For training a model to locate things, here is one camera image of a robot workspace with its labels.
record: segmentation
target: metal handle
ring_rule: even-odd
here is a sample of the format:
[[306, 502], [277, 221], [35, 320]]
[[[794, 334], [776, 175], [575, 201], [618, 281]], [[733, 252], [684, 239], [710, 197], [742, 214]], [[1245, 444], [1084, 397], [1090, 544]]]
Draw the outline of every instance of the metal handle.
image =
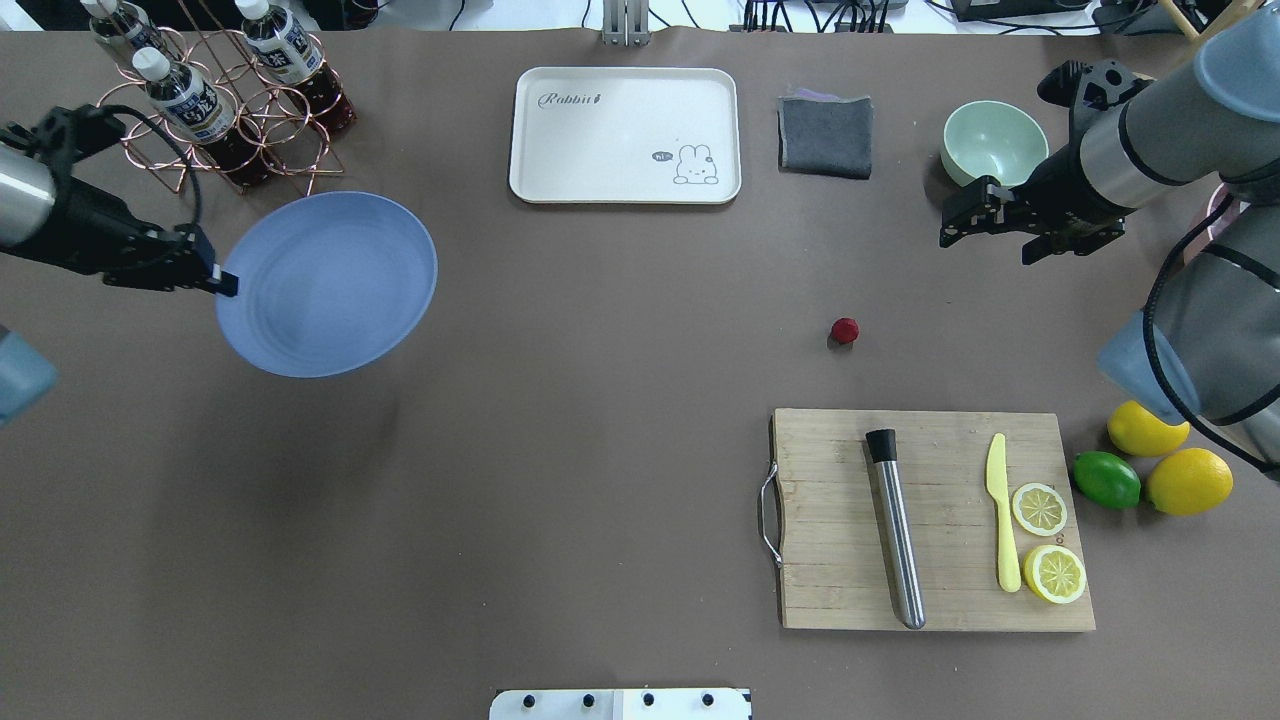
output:
[[[768, 529], [764, 527], [764, 496], [768, 493], [769, 484], [772, 483], [773, 484], [773, 492], [774, 492], [773, 501], [774, 502], [778, 501], [778, 496], [777, 496], [778, 483], [777, 483], [777, 479], [778, 479], [778, 464], [777, 464], [777, 461], [772, 461], [772, 462], [769, 462], [769, 474], [764, 477], [764, 484], [760, 486], [760, 503], [759, 503], [759, 510], [760, 510], [760, 538], [764, 541], [764, 547], [768, 547], [769, 548], [769, 553], [773, 555], [773, 565], [776, 565], [777, 568], [781, 569], [782, 568], [782, 553], [780, 553], [778, 548], [773, 544], [772, 541], [769, 541]], [[780, 520], [778, 521], [778, 544], [782, 544], [782, 536], [781, 536], [782, 528], [781, 528], [781, 525], [782, 525], [782, 523]]]
[[897, 619], [913, 630], [924, 626], [924, 598], [915, 574], [915, 551], [911, 548], [911, 527], [906, 518], [906, 501], [897, 462], [877, 462], [879, 471], [881, 509], [888, 519], [890, 560], [893, 564], [893, 610]]

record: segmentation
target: cutting board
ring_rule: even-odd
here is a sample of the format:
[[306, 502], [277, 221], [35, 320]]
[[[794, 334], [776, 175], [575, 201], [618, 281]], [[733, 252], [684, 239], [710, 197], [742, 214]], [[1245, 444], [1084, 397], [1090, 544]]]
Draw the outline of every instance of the cutting board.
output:
[[879, 428], [897, 430], [924, 630], [1094, 629], [1088, 589], [1073, 603], [1052, 605], [1025, 582], [1006, 593], [996, 580], [996, 506], [984, 469], [997, 432], [1007, 437], [1010, 495], [1044, 483], [1068, 503], [1066, 527], [1056, 537], [1033, 536], [1015, 521], [1019, 562], [1046, 543], [1085, 560], [1056, 415], [796, 409], [773, 414], [783, 626], [906, 629], [893, 616], [864, 438]]

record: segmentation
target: lemon slice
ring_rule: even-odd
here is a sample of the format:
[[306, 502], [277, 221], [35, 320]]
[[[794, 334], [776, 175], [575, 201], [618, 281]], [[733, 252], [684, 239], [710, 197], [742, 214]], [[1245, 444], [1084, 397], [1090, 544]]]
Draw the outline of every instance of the lemon slice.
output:
[[1011, 505], [1018, 524], [1033, 536], [1047, 538], [1066, 527], [1066, 501], [1046, 484], [1027, 483], [1018, 488]]
[[1027, 553], [1023, 561], [1027, 585], [1039, 597], [1066, 605], [1084, 594], [1084, 562], [1070, 550], [1042, 544]]

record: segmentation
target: green lime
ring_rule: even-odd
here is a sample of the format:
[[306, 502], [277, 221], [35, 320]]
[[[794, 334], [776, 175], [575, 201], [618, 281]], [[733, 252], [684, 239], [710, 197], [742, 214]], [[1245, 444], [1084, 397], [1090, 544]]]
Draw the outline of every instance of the green lime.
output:
[[1116, 510], [1134, 507], [1142, 495], [1138, 473], [1110, 452], [1091, 451], [1076, 455], [1071, 477], [1084, 497], [1103, 507]]

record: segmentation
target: mint green bowl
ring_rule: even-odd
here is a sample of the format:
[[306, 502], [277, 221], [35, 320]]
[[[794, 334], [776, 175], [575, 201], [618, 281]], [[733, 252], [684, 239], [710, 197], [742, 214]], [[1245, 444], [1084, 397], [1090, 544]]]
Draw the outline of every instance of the mint green bowl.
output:
[[942, 168], [957, 184], [995, 176], [1000, 184], [1023, 184], [1048, 158], [1048, 140], [1030, 115], [998, 100], [956, 108], [942, 128]]

